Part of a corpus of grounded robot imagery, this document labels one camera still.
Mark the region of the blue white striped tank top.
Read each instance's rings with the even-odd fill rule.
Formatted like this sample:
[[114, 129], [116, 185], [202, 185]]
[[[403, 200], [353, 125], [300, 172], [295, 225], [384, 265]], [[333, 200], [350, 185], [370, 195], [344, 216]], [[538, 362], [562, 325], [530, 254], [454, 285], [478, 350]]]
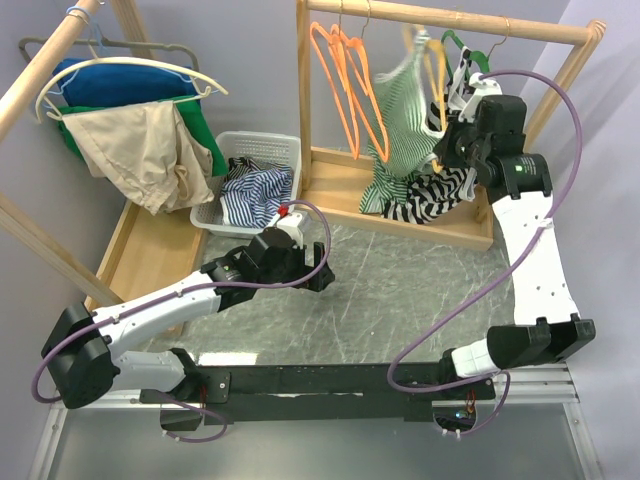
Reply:
[[221, 190], [222, 223], [262, 229], [291, 198], [293, 176], [289, 169], [256, 170], [227, 181]]

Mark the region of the green white striped tank top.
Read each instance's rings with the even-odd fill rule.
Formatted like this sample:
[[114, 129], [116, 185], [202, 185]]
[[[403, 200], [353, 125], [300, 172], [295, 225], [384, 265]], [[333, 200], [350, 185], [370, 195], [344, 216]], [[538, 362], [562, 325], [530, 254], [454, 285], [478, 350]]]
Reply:
[[422, 83], [422, 58], [431, 39], [426, 29], [412, 39], [412, 50], [393, 70], [373, 76], [372, 86], [382, 121], [370, 113], [368, 121], [375, 139], [386, 128], [389, 158], [383, 161], [372, 142], [367, 153], [373, 158], [373, 178], [364, 189], [359, 211], [381, 214], [388, 204], [406, 201], [409, 184], [433, 171], [432, 151], [443, 134], [428, 125], [428, 105]]

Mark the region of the yellow hanger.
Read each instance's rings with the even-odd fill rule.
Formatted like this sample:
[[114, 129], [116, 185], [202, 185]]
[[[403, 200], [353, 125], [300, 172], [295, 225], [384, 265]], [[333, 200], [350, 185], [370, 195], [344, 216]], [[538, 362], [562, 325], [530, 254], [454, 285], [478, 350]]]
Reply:
[[[402, 25], [403, 39], [408, 51], [413, 50], [414, 34], [422, 31], [422, 26], [417, 24], [404, 24]], [[447, 103], [444, 99], [445, 94], [445, 75], [446, 75], [446, 50], [441, 40], [428, 39], [425, 46], [419, 49], [422, 52], [423, 63], [427, 72], [427, 77], [430, 83], [432, 97], [436, 101], [439, 107], [439, 119], [440, 119], [440, 131], [446, 133], [448, 128], [447, 120]], [[435, 70], [431, 61], [431, 57], [435, 59]], [[436, 174], [443, 170], [443, 166], [437, 159], [432, 160], [432, 167]]]

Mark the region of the orange plastic hanger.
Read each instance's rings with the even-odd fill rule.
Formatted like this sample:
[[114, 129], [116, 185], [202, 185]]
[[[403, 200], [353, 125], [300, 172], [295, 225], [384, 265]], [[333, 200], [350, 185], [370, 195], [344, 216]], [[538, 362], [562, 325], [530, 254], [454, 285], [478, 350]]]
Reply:
[[[345, 132], [351, 157], [354, 160], [357, 160], [360, 155], [360, 134], [355, 113], [352, 85], [347, 70], [346, 49], [341, 33], [340, 24], [332, 25], [330, 30], [325, 29], [318, 22], [312, 22], [309, 27], [309, 39], [311, 46], [316, 52], [331, 90], [334, 104]], [[329, 68], [328, 60], [323, 54], [323, 50], [319, 46], [318, 40], [324, 40], [326, 42], [329, 59], [332, 61], [333, 68], [337, 74], [337, 81], [334, 80], [334, 76]], [[345, 99], [347, 100], [350, 119], [347, 119], [338, 91], [337, 82], [342, 87]]]

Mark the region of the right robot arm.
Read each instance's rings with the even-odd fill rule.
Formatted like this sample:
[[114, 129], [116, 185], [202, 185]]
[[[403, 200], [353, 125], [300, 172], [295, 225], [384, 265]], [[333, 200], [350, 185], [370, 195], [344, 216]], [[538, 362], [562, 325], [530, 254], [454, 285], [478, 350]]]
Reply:
[[474, 118], [451, 127], [446, 157], [472, 167], [487, 191], [511, 266], [514, 320], [443, 355], [440, 391], [460, 398], [473, 377], [563, 362], [596, 336], [567, 285], [552, 218], [553, 186], [546, 160], [523, 150], [525, 102], [512, 95], [482, 98]]

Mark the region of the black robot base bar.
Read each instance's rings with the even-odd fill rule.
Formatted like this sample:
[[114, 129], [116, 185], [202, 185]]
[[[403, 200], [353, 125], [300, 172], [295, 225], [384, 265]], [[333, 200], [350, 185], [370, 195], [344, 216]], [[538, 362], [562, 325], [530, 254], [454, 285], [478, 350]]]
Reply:
[[493, 382], [404, 393], [386, 380], [386, 364], [199, 366], [198, 381], [177, 398], [203, 404], [230, 423], [244, 421], [432, 419], [434, 401], [494, 400]]

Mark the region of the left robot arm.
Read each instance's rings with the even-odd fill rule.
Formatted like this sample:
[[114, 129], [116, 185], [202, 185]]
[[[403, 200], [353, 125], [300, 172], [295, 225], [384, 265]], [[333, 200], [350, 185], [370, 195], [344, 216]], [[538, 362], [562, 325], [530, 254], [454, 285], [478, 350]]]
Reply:
[[269, 227], [248, 245], [163, 289], [94, 311], [82, 304], [66, 308], [41, 351], [58, 401], [77, 409], [110, 391], [128, 389], [165, 392], [179, 402], [197, 399], [207, 380], [184, 350], [153, 354], [135, 352], [134, 346], [247, 302], [260, 289], [324, 290], [335, 279], [328, 265], [330, 247], [330, 242], [315, 243], [314, 263], [307, 265], [305, 245]]

